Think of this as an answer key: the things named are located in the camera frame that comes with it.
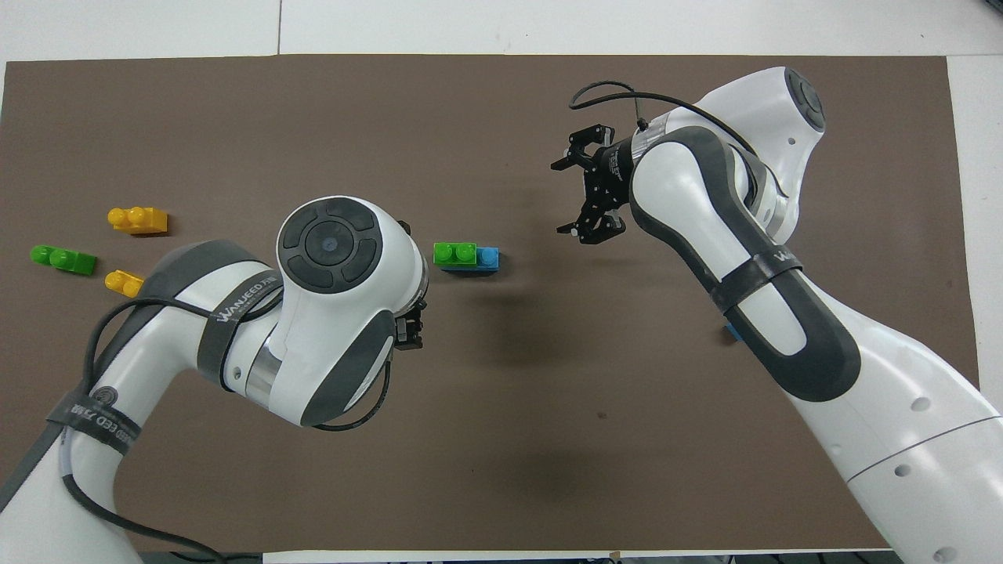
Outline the brown table mat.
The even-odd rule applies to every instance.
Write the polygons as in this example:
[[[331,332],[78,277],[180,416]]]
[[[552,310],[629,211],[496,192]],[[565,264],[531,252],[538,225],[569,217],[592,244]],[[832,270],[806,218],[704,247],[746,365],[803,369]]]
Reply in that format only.
[[[382,410],[298,428],[197,372],[121,464],[121,514],[221,551],[884,548],[791,401],[680,257],[626,219],[581,245],[567,136],[630,101],[696,101],[770,67],[816,87],[827,131],[789,247],[813,282],[977,381],[947,64],[939,57],[291,55],[8,63],[0,120],[0,484],[78,382],[89,333],[169,251],[235,240],[265,262],[283,220],[364,197],[438,240],[501,250],[430,272],[423,349]],[[168,233],[112,229],[161,208]],[[30,259],[97,257],[93,275]]]

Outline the yellow two-stud block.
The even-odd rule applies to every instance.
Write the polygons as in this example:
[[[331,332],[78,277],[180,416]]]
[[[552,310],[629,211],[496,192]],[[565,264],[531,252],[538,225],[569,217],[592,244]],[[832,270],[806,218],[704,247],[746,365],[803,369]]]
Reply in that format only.
[[[161,208],[111,208],[105,218],[112,229],[129,235],[168,233],[168,213]]]
[[[146,279],[143,277],[123,270],[109,272],[104,278],[104,285],[108,290],[128,298],[136,298],[144,282]]]

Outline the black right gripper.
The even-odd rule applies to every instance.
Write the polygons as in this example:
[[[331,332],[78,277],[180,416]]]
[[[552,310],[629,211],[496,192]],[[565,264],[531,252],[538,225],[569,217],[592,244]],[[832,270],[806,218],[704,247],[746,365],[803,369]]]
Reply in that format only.
[[[569,135],[569,146],[558,161],[549,165],[552,171],[565,171],[577,165],[586,171],[586,203],[573,222],[556,228],[558,234],[571,236],[581,245],[599,245],[625,231],[619,207],[629,201],[630,182],[634,171],[633,139],[613,143],[613,128],[592,125]],[[599,147],[594,154],[587,149]],[[412,235],[408,222],[398,221],[404,232]]]

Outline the green two-stud block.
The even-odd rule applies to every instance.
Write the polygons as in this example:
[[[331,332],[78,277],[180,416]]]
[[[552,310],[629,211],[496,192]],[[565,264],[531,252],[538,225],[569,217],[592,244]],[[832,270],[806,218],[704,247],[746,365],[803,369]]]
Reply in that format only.
[[[49,245],[35,245],[30,250],[30,259],[43,266],[85,276],[93,275],[97,262],[96,256]]]
[[[469,270],[479,265],[477,252],[473,242],[436,242],[433,244],[433,263],[444,270]]]

